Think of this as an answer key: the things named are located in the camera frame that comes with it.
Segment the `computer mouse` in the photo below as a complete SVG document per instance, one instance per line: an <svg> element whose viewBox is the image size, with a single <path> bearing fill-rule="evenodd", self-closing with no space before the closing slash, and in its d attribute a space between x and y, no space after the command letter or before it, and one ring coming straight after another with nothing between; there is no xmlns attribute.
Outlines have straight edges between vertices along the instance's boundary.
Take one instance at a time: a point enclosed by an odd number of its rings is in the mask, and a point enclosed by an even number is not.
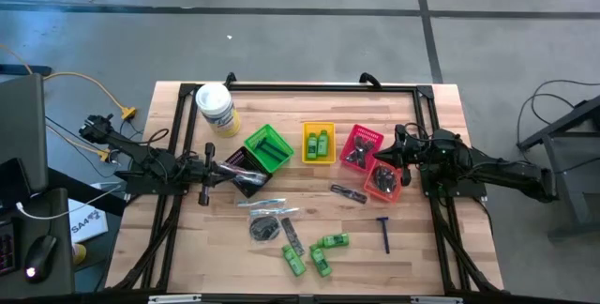
<svg viewBox="0 0 600 304"><path fill-rule="evenodd" d="M36 283L44 281L51 272L56 237L45 235L36 238L25 256L25 279Z"/></svg>

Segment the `white cord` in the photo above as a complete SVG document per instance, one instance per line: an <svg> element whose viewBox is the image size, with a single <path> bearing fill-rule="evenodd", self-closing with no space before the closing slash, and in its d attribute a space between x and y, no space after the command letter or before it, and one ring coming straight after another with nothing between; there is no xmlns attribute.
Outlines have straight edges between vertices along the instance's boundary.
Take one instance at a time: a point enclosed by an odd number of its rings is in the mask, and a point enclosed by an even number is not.
<svg viewBox="0 0 600 304"><path fill-rule="evenodd" d="M113 189L111 189L111 190L109 190L109 191L106 191L105 193L103 193L103 194L99 195L97 198L95 198L95 199L93 199L93 200L91 200L91 201L88 201L86 204L84 204L84 205L82 205L82 206L79 206L79 207L76 207L76 208L75 208L75 209L73 209L73 210L69 210L69 211L67 211L67 212L64 212L64 213L62 213L62 214L58 214L58 215L54 215L54 216L50 216L50 217L47 217L47 218L43 218L43 217L38 217L38 216L31 215L31 214L27 214L27 213L25 212L25 210L23 210L23 205L21 204L21 202L18 202L18 203L17 203L17 209L19 209L19 211L21 211L21 213L22 213L22 214L24 214L26 217L28 217L28 218L30 218L30 219L34 219L34 220L54 220L54 219L58 219L59 217L62 217L62 216L68 215L68 214L72 213L73 211L77 211L77 210L79 210L79 209L83 208L84 206L86 206L86 205L89 205L89 204L91 204L92 202L94 202L94 201L96 201L96 200L99 200L99 199L101 199L102 197L104 197L104 196L106 196L106 195L110 194L111 192L114 192L114 191L118 190L119 188L121 188L121 186L117 186L117 187L115 187L115 188L113 188Z"/></svg>

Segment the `wooden tabletop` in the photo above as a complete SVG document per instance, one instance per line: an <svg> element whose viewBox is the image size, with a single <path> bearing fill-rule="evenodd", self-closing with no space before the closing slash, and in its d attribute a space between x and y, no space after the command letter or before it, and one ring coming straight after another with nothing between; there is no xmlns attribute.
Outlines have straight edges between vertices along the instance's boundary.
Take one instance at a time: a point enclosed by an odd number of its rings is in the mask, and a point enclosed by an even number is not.
<svg viewBox="0 0 600 304"><path fill-rule="evenodd" d="M144 139L172 126L179 82L157 82ZM469 134L458 88L434 84L440 126ZM296 154L252 199L286 198L288 207L300 207L292 224L305 249L325 235L348 233L349 247L324 251L333 268L322 278L310 259L302 256L307 271L296 278L282 257L288 244L282 233L268 243L252 242L248 210L236 207L245 197L229 182L211 192L210 206L198 205L200 186L184 198L172 260L170 292L253 294L442 294L442 278L428 201L421 191L419 174L412 168L412 183L401 191L397 204L369 199L365 205L329 191L331 183L362 190L364 175L337 162L331 166L307 165L301 159L302 123L336 124L337 155L354 124L385 136L382 148L394 141L395 124L414 122L413 98L403 93L232 92L242 128L232 138L217 137L198 113L192 150L203 153L213 142L216 160L225 160L244 140L265 123L271 124ZM177 153L181 152L187 126L188 99ZM155 143L167 147L168 138ZM143 196L123 216L114 249L107 286L126 275L148 244L157 197ZM470 199L457 199L457 215L466 251L496 286L503 288L488 218ZM391 253L383 248L377 217L387 216ZM161 261L162 251L158 253ZM456 261L449 252L453 280L458 284ZM155 279L160 262L156 263Z"/></svg>

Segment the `concrete floor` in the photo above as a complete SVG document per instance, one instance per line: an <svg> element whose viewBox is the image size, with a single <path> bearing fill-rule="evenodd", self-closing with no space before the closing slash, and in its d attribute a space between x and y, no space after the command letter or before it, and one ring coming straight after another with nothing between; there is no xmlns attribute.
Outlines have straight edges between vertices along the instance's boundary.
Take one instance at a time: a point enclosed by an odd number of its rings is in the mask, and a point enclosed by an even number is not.
<svg viewBox="0 0 600 304"><path fill-rule="evenodd" d="M212 8L419 9L417 0L0 0ZM600 0L428 0L430 9L600 11ZM432 19L443 81L458 84L473 145L516 159L520 104L554 79L599 82L599 20ZM421 18L277 15L168 15L0 11L0 43L31 64L100 79L140 109L142 128L158 80L354 82L367 71L382 82L431 83ZM13 62L0 53L0 62ZM573 103L600 88L556 85ZM60 78L47 84L47 114L77 129L89 114L117 114L92 84ZM567 112L539 100L547 118ZM528 111L523 136L542 124ZM72 148L48 135L50 165L85 182L96 173ZM112 168L99 167L103 172ZM495 243L506 289L521 295L600 300L600 236L551 244L561 204L541 205L518 191L489 187ZM88 281L81 289L90 289Z"/></svg>

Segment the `white lid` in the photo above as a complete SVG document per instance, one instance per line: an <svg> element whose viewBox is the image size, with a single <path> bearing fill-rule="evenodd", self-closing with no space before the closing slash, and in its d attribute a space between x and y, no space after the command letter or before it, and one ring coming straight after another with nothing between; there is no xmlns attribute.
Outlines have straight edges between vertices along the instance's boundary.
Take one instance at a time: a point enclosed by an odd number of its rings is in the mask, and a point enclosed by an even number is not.
<svg viewBox="0 0 600 304"><path fill-rule="evenodd" d="M196 93L196 103L204 114L218 115L229 107L232 96L223 84L205 84Z"/></svg>

